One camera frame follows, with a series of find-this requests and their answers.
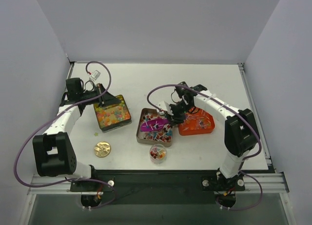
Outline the gold tin with star candies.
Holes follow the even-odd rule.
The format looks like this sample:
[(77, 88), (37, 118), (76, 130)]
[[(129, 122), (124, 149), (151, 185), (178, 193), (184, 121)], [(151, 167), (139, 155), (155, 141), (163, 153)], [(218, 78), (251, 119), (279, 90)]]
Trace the gold tin with star candies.
[(119, 104), (106, 107), (101, 107), (99, 104), (93, 105), (97, 122), (102, 132), (108, 132), (132, 122), (132, 117), (124, 97), (117, 95), (116, 98), (120, 100)]

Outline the purple plastic scoop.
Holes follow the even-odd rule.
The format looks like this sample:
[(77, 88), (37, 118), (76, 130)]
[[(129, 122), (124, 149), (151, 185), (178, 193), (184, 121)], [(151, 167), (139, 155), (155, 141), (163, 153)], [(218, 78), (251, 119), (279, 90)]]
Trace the purple plastic scoop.
[(153, 132), (153, 131), (159, 131), (165, 127), (165, 125), (168, 125), (169, 121), (167, 119), (163, 118), (157, 118), (152, 120), (144, 120), (140, 131), (141, 132)]

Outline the beige tin with lollipops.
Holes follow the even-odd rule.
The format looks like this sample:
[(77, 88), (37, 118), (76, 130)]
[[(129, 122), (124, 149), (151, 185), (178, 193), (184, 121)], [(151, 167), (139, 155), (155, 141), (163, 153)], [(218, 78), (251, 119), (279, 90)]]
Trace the beige tin with lollipops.
[(144, 108), (141, 111), (136, 140), (141, 144), (162, 144), (170, 147), (173, 142), (173, 128), (165, 116), (161, 116), (155, 109)]

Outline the clear glass jar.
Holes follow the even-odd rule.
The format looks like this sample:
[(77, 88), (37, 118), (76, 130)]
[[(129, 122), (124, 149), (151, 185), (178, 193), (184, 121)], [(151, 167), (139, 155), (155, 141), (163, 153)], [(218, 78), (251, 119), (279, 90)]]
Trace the clear glass jar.
[(154, 144), (149, 150), (150, 160), (155, 164), (164, 162), (167, 158), (166, 147), (162, 144)]

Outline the gold jar lid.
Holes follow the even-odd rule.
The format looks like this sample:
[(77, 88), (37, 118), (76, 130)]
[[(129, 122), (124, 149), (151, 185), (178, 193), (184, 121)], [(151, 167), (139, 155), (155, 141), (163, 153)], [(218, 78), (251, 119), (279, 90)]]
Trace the gold jar lid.
[(111, 152), (111, 145), (108, 142), (98, 142), (94, 147), (94, 154), (99, 158), (107, 157)]

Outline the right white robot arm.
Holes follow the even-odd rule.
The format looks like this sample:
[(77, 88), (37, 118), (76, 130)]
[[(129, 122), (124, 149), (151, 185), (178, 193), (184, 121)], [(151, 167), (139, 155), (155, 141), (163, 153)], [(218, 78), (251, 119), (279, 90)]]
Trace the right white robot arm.
[(260, 141), (253, 112), (238, 109), (217, 98), (202, 85), (188, 87), (181, 82), (175, 87), (180, 101), (166, 105), (166, 118), (170, 125), (181, 124), (186, 120), (186, 113), (193, 109), (201, 109), (224, 124), (224, 144), (226, 157), (218, 169), (216, 184), (226, 190), (234, 183), (247, 155)]

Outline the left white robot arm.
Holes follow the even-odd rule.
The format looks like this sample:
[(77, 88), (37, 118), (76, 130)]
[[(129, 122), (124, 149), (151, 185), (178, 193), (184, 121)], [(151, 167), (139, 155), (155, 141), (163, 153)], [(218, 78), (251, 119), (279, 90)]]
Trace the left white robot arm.
[(121, 100), (105, 92), (100, 83), (92, 91), (85, 91), (79, 78), (67, 79), (66, 89), (59, 117), (32, 140), (37, 172), (41, 177), (73, 176), (82, 179), (81, 185), (87, 191), (94, 191), (99, 185), (98, 177), (92, 175), (94, 167), (77, 161), (69, 135), (87, 105), (106, 107), (120, 104)]

